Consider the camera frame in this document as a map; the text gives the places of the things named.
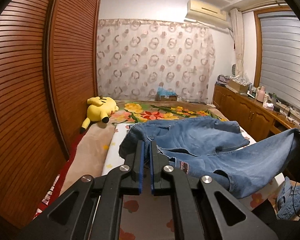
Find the beige tied side curtain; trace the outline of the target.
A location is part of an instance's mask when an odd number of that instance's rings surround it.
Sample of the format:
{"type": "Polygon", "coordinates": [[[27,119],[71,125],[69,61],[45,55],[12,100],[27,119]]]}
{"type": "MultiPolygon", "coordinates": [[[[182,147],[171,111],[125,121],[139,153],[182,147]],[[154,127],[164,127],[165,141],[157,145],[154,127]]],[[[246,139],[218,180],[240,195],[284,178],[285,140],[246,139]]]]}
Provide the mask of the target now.
{"type": "Polygon", "coordinates": [[[230,10],[230,18],[234,34],[235,55],[236,55],[236,75],[243,77],[243,56],[244,56],[244,24],[242,13],[237,9],[230,10]]]}

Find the cardboard box on cabinet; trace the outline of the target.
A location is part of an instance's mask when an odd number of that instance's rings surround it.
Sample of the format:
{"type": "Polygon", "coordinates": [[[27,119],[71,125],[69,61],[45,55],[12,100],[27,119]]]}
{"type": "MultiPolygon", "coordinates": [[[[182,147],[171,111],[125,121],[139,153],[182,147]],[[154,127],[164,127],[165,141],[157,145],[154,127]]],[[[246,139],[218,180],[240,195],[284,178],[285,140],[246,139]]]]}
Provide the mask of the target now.
{"type": "Polygon", "coordinates": [[[230,79],[228,82],[228,86],[238,93],[247,93],[249,83],[246,81],[236,81],[234,79],[230,79]]]}

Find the cardboard box with blue bag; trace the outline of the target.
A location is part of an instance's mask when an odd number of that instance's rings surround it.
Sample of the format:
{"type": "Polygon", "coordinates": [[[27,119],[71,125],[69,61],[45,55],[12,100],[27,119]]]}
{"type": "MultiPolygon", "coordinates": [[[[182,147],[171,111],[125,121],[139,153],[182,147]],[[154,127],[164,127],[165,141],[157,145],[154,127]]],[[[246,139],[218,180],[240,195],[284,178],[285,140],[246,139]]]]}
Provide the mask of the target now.
{"type": "Polygon", "coordinates": [[[177,94],[172,90],[166,90],[162,87],[158,87],[156,100],[157,101],[177,101],[177,94]]]}

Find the grey window blind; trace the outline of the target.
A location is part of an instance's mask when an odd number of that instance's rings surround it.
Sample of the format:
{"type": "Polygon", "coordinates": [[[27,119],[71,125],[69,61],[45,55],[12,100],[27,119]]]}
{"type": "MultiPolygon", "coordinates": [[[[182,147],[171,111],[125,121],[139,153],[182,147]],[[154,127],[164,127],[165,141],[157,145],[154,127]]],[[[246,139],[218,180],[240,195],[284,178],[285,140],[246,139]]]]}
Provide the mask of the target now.
{"type": "Polygon", "coordinates": [[[292,11],[259,14],[260,85],[300,111],[300,21],[292,11]]]}

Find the yellow Pikachu plush toy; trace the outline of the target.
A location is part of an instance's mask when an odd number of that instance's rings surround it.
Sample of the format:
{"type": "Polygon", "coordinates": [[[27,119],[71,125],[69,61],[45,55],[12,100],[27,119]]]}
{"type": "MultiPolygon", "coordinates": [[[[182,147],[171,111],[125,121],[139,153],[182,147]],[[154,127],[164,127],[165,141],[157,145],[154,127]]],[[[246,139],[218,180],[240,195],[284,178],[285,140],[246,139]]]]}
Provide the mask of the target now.
{"type": "Polygon", "coordinates": [[[87,116],[82,123],[80,133],[87,130],[91,122],[107,124],[110,117],[119,110],[116,101],[110,97],[97,96],[87,100],[87,116]]]}

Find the brown floral blanket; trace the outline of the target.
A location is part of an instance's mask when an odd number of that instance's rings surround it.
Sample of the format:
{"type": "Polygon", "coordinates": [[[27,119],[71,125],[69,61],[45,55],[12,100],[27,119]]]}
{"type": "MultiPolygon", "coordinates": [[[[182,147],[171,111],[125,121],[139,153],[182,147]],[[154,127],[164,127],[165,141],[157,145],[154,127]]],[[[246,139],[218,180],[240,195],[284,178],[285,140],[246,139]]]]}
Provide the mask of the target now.
{"type": "Polygon", "coordinates": [[[109,122],[97,122],[81,133],[74,144],[74,156],[67,172],[59,178],[60,193],[66,191],[82,175],[99,177],[102,174],[108,149],[113,145],[113,135],[119,133],[118,124],[135,124],[149,120],[179,120],[192,116],[211,115],[220,120],[227,118],[215,107],[178,101],[123,101],[118,100],[119,110],[109,122]]]}

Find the pink thermos jug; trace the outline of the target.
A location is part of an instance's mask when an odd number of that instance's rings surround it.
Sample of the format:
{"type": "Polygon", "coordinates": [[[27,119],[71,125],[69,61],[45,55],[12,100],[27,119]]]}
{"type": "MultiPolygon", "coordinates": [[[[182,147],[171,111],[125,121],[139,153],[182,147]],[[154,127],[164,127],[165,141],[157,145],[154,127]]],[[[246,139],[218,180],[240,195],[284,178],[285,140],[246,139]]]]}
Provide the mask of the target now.
{"type": "Polygon", "coordinates": [[[263,102],[265,93],[266,93],[266,90],[265,90],[264,86],[258,87],[257,92],[256,92],[256,100],[258,102],[263,102]]]}

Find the beige wall air conditioner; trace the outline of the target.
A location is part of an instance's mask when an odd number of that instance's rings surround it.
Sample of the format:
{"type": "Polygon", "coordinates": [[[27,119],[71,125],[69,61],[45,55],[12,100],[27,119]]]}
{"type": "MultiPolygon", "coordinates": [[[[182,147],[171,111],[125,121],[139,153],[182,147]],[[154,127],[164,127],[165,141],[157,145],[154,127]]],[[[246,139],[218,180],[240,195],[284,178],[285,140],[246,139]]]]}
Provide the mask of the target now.
{"type": "Polygon", "coordinates": [[[218,7],[196,0],[189,0],[187,3],[187,19],[214,25],[219,28],[230,28],[227,21],[227,13],[218,7]]]}

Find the blue denim pants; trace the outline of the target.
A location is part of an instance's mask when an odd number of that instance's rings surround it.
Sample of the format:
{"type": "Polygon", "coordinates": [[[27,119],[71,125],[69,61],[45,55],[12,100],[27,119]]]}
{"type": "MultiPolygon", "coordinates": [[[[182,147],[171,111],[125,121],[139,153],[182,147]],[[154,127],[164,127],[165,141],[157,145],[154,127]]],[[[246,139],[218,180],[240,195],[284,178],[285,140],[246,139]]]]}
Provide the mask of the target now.
{"type": "Polygon", "coordinates": [[[130,126],[119,155],[125,158],[142,140],[145,161],[154,141],[172,166],[192,177],[211,176],[237,199],[264,188],[300,148],[296,128],[252,144],[235,121],[210,116],[152,120],[130,126]]]}

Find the wooden sideboard cabinet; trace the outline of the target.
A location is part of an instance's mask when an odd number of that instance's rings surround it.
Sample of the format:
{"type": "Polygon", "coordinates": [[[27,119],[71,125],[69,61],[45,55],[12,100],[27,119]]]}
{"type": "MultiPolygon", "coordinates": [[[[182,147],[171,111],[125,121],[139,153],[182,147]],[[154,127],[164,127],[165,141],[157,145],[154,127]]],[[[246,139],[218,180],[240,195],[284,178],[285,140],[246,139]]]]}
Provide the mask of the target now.
{"type": "Polygon", "coordinates": [[[291,128],[299,128],[294,122],[289,122],[285,115],[267,110],[257,100],[241,96],[220,85],[215,85],[213,104],[228,120],[238,122],[256,141],[291,128]]]}

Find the brown louvered wardrobe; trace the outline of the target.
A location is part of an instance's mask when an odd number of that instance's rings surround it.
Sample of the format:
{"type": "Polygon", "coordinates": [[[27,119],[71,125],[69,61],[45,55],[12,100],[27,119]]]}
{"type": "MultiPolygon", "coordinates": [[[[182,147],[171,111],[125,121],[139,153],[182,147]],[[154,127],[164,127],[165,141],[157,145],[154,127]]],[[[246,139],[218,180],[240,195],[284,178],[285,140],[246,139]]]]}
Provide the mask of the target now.
{"type": "Polygon", "coordinates": [[[0,13],[0,224],[34,217],[97,94],[101,0],[10,0],[0,13]]]}

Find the white floral bed sheet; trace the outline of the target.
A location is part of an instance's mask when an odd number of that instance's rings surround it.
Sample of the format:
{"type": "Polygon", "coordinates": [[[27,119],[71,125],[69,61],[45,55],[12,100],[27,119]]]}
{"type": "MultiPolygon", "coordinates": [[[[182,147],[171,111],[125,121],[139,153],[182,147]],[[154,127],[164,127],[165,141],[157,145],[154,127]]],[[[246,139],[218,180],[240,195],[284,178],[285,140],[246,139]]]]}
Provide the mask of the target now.
{"type": "MultiPolygon", "coordinates": [[[[145,166],[150,165],[150,146],[155,142],[160,154],[168,157],[171,166],[187,175],[200,178],[210,175],[228,187],[226,166],[215,161],[220,154],[237,151],[255,144],[255,139],[235,121],[220,121],[204,116],[183,120],[153,120],[138,124],[118,124],[102,173],[123,163],[139,140],[144,142],[145,166]]],[[[144,192],[124,196],[120,239],[174,239],[171,200],[151,194],[150,171],[145,172],[144,192]]]]}

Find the circle patterned curtain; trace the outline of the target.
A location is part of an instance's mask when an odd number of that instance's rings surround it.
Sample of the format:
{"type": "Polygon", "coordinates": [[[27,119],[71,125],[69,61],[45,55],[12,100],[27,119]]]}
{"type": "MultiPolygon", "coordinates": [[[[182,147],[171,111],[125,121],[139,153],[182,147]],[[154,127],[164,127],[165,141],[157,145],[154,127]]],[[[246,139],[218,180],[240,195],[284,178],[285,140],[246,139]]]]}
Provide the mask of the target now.
{"type": "Polygon", "coordinates": [[[159,90],[206,103],[215,65],[210,29],[193,23],[100,20],[97,88],[113,99],[154,100],[159,90]]]}

